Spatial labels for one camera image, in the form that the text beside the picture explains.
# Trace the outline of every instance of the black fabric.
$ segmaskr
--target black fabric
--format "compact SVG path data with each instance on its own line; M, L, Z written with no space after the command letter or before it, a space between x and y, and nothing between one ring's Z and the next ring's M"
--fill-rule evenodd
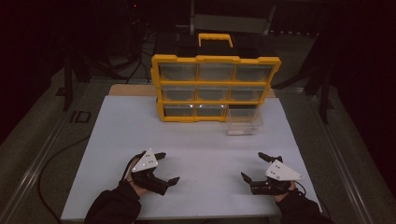
M276 204L281 213L282 224L327 224L333 223L321 215L318 205L298 192L290 193Z
M124 181L116 189L103 191L93 202L85 224L131 224L140 213L140 197Z

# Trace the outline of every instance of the floor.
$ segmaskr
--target floor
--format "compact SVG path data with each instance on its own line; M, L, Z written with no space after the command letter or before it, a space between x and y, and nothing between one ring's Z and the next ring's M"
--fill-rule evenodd
M314 39L303 36L270 36L282 65L274 84L295 76ZM148 44L144 51L150 52ZM149 67L149 56L142 54ZM128 77L136 64L120 72ZM146 84L147 69L139 66L131 84ZM45 198L59 216L73 184L104 97L111 85L120 83L92 71L90 83L74 82L74 102L63 112L64 98L55 96L63 85L63 70L50 88L0 146L0 223L56 223L40 202ZM285 109L297 145L310 173L324 216L338 224L396 223L396 202L363 144L359 133L332 88L329 124L318 117L318 100L307 96L306 79L276 91ZM91 112L87 123L69 122L72 111ZM55 156L48 164L46 161ZM149 224L279 223L279 217L240 217L181 220L149 220Z

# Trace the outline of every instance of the white table surface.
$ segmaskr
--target white table surface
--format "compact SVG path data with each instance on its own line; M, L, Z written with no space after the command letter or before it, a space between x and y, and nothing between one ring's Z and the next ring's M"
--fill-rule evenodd
M154 174L162 180L180 176L165 195L142 197L140 219L274 216L270 196L252 195L241 172L265 180L270 163L258 152L282 156L304 176L306 196L318 202L282 105L276 98L261 107L264 125L255 135L227 136L222 122L161 122L156 97L107 96L67 199L62 219L79 220L105 189L118 185L135 154L152 148L165 152Z

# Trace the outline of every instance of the yellow handle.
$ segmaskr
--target yellow handle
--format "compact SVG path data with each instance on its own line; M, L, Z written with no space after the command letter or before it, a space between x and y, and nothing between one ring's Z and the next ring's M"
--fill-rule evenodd
M199 47L201 47L201 40L227 40L230 48L233 47L230 35L226 34L198 34Z

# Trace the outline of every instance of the dark background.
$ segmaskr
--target dark background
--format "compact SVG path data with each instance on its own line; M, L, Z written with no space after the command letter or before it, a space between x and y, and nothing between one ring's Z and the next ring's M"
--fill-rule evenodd
M390 1L359 3L275 1L271 30L316 35L305 66L332 67L332 84L356 124L378 170L396 195L396 118L392 80L394 7ZM196 13L262 17L264 1L196 1ZM190 1L33 0L2 1L0 92L3 142L63 66L64 49L102 63L133 54L145 29L175 31L190 22ZM124 50L128 35L133 44ZM82 81L89 78L78 75Z

